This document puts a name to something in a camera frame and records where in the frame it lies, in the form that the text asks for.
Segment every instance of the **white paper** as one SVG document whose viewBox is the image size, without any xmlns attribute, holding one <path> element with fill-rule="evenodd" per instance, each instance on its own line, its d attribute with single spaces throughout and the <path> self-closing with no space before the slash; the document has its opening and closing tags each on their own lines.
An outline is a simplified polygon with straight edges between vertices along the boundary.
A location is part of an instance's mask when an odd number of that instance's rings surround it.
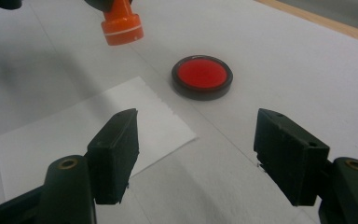
<svg viewBox="0 0 358 224">
<path fill-rule="evenodd" d="M 117 112 L 138 110 L 140 155 L 131 176 L 196 135 L 140 78 L 69 107 L 50 117 L 0 135 L 0 169 L 7 200 L 43 184 L 48 166 L 59 158 L 84 155 L 87 145 Z"/>
</svg>

